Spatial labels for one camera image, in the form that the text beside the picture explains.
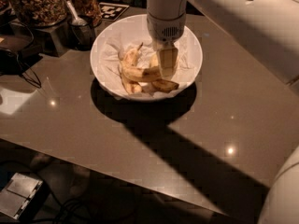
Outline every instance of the small cup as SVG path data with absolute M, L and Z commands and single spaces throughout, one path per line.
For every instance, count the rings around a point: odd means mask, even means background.
M 80 16 L 87 23 L 85 25 L 77 25 L 72 23 L 72 19 L 68 23 L 68 43 L 71 49 L 90 50 L 95 40 L 95 32 L 93 27 L 93 19 L 87 16 Z

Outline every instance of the glass jar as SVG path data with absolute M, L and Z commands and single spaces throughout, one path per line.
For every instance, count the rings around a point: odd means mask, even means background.
M 72 0 L 72 3 L 80 16 L 93 19 L 93 27 L 101 23 L 101 8 L 97 0 Z
M 8 5 L 9 5 L 8 0 L 0 0 L 0 11 L 2 11 L 5 8 L 7 8 Z
M 28 26 L 48 27 L 66 18 L 63 0 L 9 0 L 19 21 Z

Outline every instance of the plate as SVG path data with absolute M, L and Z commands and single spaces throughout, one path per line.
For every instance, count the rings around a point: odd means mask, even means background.
M 155 102 L 175 97 L 193 84 L 202 66 L 203 52 L 195 34 L 185 26 L 183 36 L 175 43 L 178 48 L 179 63 L 172 80 L 179 84 L 178 89 L 170 93 L 149 91 L 128 94 L 121 84 L 118 53 L 141 42 L 144 44 L 141 49 L 141 60 L 146 62 L 154 53 L 151 48 L 146 14 L 115 21 L 96 37 L 91 50 L 91 66 L 96 79 L 105 91 L 117 99 Z

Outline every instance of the countertop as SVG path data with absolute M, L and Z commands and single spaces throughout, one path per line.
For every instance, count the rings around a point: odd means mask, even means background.
M 253 223 L 298 146 L 299 97 L 206 17 L 186 25 L 204 60 L 177 97 L 118 101 L 94 78 L 89 51 L 43 55 L 33 66 L 42 89 L 0 77 L 0 139 Z

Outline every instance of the bowl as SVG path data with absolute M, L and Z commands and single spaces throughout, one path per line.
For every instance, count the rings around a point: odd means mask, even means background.
M 193 84 L 202 66 L 203 52 L 195 34 L 185 26 L 183 36 L 175 43 L 179 62 L 172 80 L 179 84 L 178 89 L 163 93 L 148 89 L 147 84 L 141 84 L 145 92 L 128 94 L 121 84 L 119 54 L 141 42 L 143 47 L 140 50 L 139 61 L 142 67 L 145 63 L 149 63 L 154 53 L 145 14 L 115 21 L 96 37 L 91 50 L 91 66 L 96 79 L 105 91 L 116 99 L 155 102 L 175 97 Z

